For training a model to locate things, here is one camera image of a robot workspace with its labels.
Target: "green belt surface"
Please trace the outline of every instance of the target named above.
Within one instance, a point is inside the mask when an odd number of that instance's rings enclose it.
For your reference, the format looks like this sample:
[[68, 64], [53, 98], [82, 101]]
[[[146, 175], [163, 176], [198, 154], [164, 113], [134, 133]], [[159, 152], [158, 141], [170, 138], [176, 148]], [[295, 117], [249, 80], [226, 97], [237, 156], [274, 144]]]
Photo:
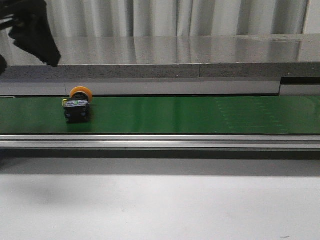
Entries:
[[62, 99], [0, 98], [0, 134], [320, 134], [320, 96], [94, 97], [71, 124]]

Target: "black object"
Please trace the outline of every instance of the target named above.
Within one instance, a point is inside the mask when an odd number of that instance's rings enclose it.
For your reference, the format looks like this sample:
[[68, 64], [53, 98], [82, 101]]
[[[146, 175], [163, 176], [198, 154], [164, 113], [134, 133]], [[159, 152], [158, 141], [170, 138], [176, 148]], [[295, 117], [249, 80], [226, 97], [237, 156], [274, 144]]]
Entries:
[[57, 67], [61, 55], [52, 37], [44, 0], [0, 0], [0, 30], [11, 28], [14, 45]]
[[68, 123], [83, 123], [90, 120], [89, 98], [84, 93], [77, 92], [72, 98], [65, 99], [63, 108]]

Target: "white curtain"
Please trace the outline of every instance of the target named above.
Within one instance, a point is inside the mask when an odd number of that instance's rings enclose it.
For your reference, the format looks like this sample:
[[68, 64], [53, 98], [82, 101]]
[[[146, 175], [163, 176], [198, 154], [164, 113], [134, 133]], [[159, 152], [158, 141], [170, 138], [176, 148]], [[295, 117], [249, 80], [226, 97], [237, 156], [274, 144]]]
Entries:
[[55, 37], [300, 34], [308, 0], [46, 0]]

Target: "gray countertop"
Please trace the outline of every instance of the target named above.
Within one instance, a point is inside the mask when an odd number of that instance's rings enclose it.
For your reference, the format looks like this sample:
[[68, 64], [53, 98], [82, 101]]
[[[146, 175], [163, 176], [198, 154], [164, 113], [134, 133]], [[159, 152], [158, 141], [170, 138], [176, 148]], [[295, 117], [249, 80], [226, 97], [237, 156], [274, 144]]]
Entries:
[[57, 68], [5, 34], [1, 79], [320, 77], [320, 34], [192, 37], [58, 37]]

